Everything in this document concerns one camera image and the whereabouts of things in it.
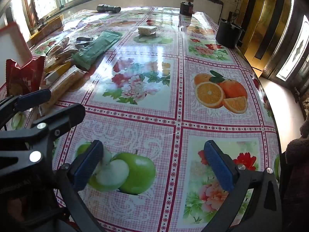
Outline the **white block snack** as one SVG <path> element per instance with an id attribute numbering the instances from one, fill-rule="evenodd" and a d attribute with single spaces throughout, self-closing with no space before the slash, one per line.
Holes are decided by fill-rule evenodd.
<path id="1" fill-rule="evenodd" d="M 141 36 L 151 36 L 156 34 L 157 32 L 156 26 L 139 26 L 138 27 L 138 34 Z"/>

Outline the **yellow cardboard box lid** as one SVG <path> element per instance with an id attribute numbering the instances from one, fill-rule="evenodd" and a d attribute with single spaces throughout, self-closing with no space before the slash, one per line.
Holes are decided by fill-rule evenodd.
<path id="1" fill-rule="evenodd" d="M 63 21 L 64 16 L 61 14 L 50 22 L 47 22 L 45 25 L 42 25 L 37 32 L 31 35 L 30 39 L 27 41 L 27 46 L 31 48 L 45 37 L 61 28 L 63 26 Z"/>

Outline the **long rice cracker packet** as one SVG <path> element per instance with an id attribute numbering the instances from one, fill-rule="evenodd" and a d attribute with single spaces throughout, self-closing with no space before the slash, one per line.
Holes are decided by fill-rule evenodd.
<path id="1" fill-rule="evenodd" d="M 45 102 L 39 106 L 40 116 L 45 116 L 49 109 L 61 98 L 61 96 L 78 80 L 80 80 L 86 74 L 85 71 L 72 66 L 61 77 L 59 77 L 54 84 L 49 87 L 51 92 L 51 98 L 48 102 Z"/>

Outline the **green snack packet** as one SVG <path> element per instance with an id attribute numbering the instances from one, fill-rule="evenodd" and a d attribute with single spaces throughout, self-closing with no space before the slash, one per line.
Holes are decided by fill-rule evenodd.
<path id="1" fill-rule="evenodd" d="M 73 64 L 79 68 L 89 70 L 96 60 L 117 43 L 122 33 L 105 30 L 88 46 L 72 55 Z"/>

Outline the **red chip bag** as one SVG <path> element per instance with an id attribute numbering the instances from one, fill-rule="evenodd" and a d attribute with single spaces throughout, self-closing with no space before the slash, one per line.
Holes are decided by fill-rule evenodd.
<path id="1" fill-rule="evenodd" d="M 39 90 L 45 67 L 45 56 L 32 59 L 23 67 L 12 59 L 6 60 L 7 96 L 26 95 Z"/>

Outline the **black flashlight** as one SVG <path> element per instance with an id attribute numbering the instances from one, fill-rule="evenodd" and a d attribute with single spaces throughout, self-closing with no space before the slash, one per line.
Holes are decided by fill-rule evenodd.
<path id="1" fill-rule="evenodd" d="M 119 13 L 121 11 L 121 7 L 119 6 L 110 6 L 107 4 L 97 5 L 96 10 L 100 13 L 111 12 L 111 13 Z"/>

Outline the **yellow snack packet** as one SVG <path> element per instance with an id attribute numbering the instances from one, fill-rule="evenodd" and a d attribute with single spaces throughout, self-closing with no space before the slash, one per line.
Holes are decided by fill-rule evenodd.
<path id="1" fill-rule="evenodd" d="M 47 77 L 46 81 L 49 81 L 52 83 L 53 81 L 56 81 L 61 75 L 63 75 L 65 72 L 68 71 L 68 69 L 71 67 L 71 62 L 67 62 L 59 67 L 57 67 L 54 71 L 52 71 Z"/>

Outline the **black cylindrical container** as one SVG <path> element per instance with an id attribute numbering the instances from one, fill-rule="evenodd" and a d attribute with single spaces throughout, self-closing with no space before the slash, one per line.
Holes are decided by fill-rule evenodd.
<path id="1" fill-rule="evenodd" d="M 235 49 L 243 29 L 234 23 L 220 19 L 216 41 L 229 49 Z"/>

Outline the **black small snack packet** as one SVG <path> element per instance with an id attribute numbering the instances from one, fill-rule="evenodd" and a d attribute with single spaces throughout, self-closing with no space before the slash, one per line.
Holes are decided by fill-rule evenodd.
<path id="1" fill-rule="evenodd" d="M 77 37 L 76 38 L 76 45 L 78 46 L 87 46 L 93 41 L 93 37 Z"/>

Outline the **fruit flower patterned tablecloth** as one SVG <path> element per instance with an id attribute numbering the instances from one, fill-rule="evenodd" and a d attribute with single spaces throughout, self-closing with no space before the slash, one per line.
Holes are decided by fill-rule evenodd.
<path id="1" fill-rule="evenodd" d="M 151 36 L 139 26 L 156 26 Z M 216 41 L 218 25 L 168 7 L 120 13 L 81 10 L 29 48 L 45 56 L 46 77 L 86 46 L 77 37 L 122 33 L 45 116 L 73 104 L 83 122 L 53 142 L 52 172 L 39 165 L 1 176 L 1 231 L 80 231 L 58 189 L 58 169 L 90 146 L 104 155 L 78 192 L 103 231 L 203 231 L 228 192 L 204 154 L 206 141 L 248 170 L 279 173 L 279 135 L 250 64 Z M 39 106 L 18 112 L 2 131 L 30 129 Z"/>

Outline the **red rimmed white tray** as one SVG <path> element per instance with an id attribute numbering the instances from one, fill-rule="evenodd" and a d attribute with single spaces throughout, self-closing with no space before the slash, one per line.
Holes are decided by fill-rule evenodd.
<path id="1" fill-rule="evenodd" d="M 16 22 L 1 28 L 0 65 L 1 86 L 6 82 L 6 60 L 12 59 L 21 67 L 32 60 L 32 54 Z"/>

